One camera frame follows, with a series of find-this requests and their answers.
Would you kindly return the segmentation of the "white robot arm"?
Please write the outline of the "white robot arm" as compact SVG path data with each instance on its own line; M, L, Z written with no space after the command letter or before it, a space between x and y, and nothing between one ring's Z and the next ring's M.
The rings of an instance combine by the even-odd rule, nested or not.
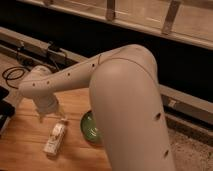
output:
M52 73L37 66L19 91L44 116L57 92L87 88L112 171L175 171L153 54L137 44L100 53Z

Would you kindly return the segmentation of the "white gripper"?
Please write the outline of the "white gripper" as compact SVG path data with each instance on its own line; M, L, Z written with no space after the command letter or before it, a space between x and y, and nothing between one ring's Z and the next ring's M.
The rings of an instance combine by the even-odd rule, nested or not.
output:
M43 115L55 113L58 110L59 102L55 95L43 96L34 100L36 110L39 113L38 120L43 122ZM58 115L62 119L66 119L66 114L63 109L58 110Z

